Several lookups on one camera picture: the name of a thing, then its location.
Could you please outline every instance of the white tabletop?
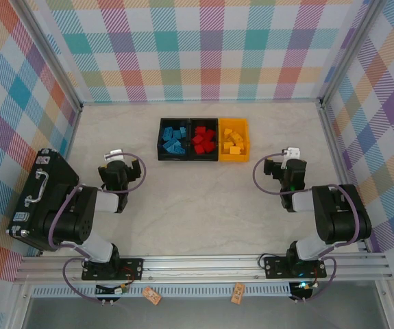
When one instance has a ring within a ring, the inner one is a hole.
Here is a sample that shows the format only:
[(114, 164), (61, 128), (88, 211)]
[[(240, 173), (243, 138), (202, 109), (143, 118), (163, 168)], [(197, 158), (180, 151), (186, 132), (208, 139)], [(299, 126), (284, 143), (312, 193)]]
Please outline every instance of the white tabletop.
[[(161, 117), (247, 118), (250, 161), (158, 161)], [(308, 161), (307, 187), (337, 182), (314, 103), (88, 106), (69, 162), (83, 183), (101, 186), (97, 167), (111, 149), (145, 161), (147, 179), (130, 193), (123, 213), (95, 215), (94, 230), (117, 245), (121, 255), (284, 253), (291, 242), (315, 230), (314, 215), (288, 213), (280, 197), (254, 186), (251, 171), (258, 159), (288, 146), (300, 147), (301, 158)], [(279, 182), (262, 171), (260, 167), (259, 183), (278, 191)], [(356, 247), (341, 249), (348, 251)]]

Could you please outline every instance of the blue block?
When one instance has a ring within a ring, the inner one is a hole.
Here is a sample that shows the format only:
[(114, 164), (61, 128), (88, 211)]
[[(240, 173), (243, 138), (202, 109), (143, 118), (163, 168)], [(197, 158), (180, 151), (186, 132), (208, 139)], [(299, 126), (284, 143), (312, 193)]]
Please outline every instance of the blue block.
[(178, 146), (181, 145), (180, 142), (177, 141), (176, 138), (171, 138), (169, 141), (167, 141), (165, 144), (163, 144), (163, 148), (164, 148), (165, 150), (167, 150), (168, 152), (170, 152), (168, 149), (169, 149), (171, 146), (174, 146), (174, 145), (177, 145), (177, 144), (178, 144)]
[(185, 154), (186, 151), (184, 150), (183, 147), (174, 145), (174, 153), (175, 154)]
[(173, 129), (172, 127), (166, 127), (163, 131), (163, 140), (165, 142), (171, 140), (173, 134)]
[(179, 130), (174, 130), (174, 138), (181, 139), (182, 133)]

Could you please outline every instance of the metal rail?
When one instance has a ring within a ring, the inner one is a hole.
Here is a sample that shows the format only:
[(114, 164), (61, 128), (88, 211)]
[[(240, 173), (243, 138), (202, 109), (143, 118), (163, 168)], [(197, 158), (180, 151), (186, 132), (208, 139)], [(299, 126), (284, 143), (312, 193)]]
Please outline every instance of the metal rail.
[[(389, 280), (392, 273), (384, 254), (332, 254), (337, 261), (336, 281)], [(217, 282), (292, 282), (293, 279), (265, 278), (259, 268), (259, 255), (244, 256), (146, 256), (140, 283), (217, 283)], [(70, 257), (26, 257), (17, 273), (16, 283), (63, 283), (62, 267)], [(328, 273), (332, 261), (326, 261)], [(81, 263), (68, 265), (67, 275), (81, 281)], [(96, 283), (119, 283), (97, 281)]]
[(66, 71), (63, 69), (57, 55), (52, 49), (49, 40), (41, 30), (31, 8), (28, 6), (25, 0), (10, 0), (12, 7), (16, 11), (17, 15), (20, 17), (22, 23), (26, 26), (28, 32), (40, 51), (43, 59), (51, 68), (53, 74), (55, 75), (61, 89), (67, 96), (67, 99), (71, 102), (71, 105), (76, 108), (77, 112), (81, 110), (82, 102), (78, 97), (70, 79), (67, 77)]

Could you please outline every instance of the yellow block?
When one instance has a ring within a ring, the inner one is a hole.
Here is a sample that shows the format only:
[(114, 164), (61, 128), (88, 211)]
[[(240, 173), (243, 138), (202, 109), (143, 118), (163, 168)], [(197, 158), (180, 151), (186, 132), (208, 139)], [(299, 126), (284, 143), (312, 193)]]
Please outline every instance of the yellow block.
[(224, 144), (223, 144), (224, 152), (229, 153), (230, 148), (231, 148), (232, 146), (234, 146), (234, 143), (233, 143), (233, 142), (224, 142)]
[[(242, 118), (219, 118), (218, 119), (218, 133), (219, 133), (219, 161), (236, 161), (236, 162), (247, 162), (250, 155), (250, 139), (247, 124), (247, 119)], [(224, 130), (231, 129), (237, 132), (242, 138), (244, 138), (244, 150), (240, 154), (230, 154), (224, 152), (223, 143), (229, 141), (229, 136), (224, 137)]]
[(241, 154), (241, 149), (239, 148), (239, 146), (232, 146), (230, 147), (230, 154), (239, 155)]
[(224, 129), (224, 138), (229, 138), (230, 133), (233, 132), (233, 130), (229, 128)]
[(244, 141), (244, 138), (242, 138), (241, 136), (240, 136), (240, 134), (238, 134), (237, 132), (232, 132), (232, 133), (230, 133), (230, 140), (233, 142), (233, 143), (235, 143), (235, 145), (237, 144), (237, 143), (240, 143), (240, 142), (243, 142)]

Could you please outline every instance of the plaid wall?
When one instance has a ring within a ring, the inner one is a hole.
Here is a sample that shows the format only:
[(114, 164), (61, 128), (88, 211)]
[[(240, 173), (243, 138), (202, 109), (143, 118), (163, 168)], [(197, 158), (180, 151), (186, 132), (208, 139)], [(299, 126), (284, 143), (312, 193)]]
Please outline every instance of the plaid wall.
[(389, 0), (328, 104), (349, 176), (394, 273), (394, 0)]
[(323, 83), (323, 86), (320, 88), (320, 92), (318, 97), (322, 98), (325, 95), (326, 88), (329, 86), (329, 83), (331, 82), (332, 78), (334, 77), (335, 70), (337, 67), (340, 65), (341, 61), (346, 55), (347, 47), (349, 46), (350, 42), (356, 35), (356, 29), (358, 26), (361, 24), (362, 20), (365, 17), (365, 14), (367, 12), (367, 9), (369, 8), (370, 3), (372, 0), (362, 0), (362, 5), (360, 9), (358, 10), (358, 13), (352, 22), (349, 31), (346, 34), (345, 40), (341, 43), (340, 49), (338, 50), (337, 55), (334, 58), (334, 61), (332, 62), (332, 66), (330, 70), (328, 71), (328, 74), (326, 75), (325, 81)]
[(0, 325), (22, 254), (6, 236), (36, 151), (65, 153), (75, 111), (8, 0), (0, 0)]
[(316, 98), (343, 20), (361, 1), (29, 3), (78, 93), (100, 102)]

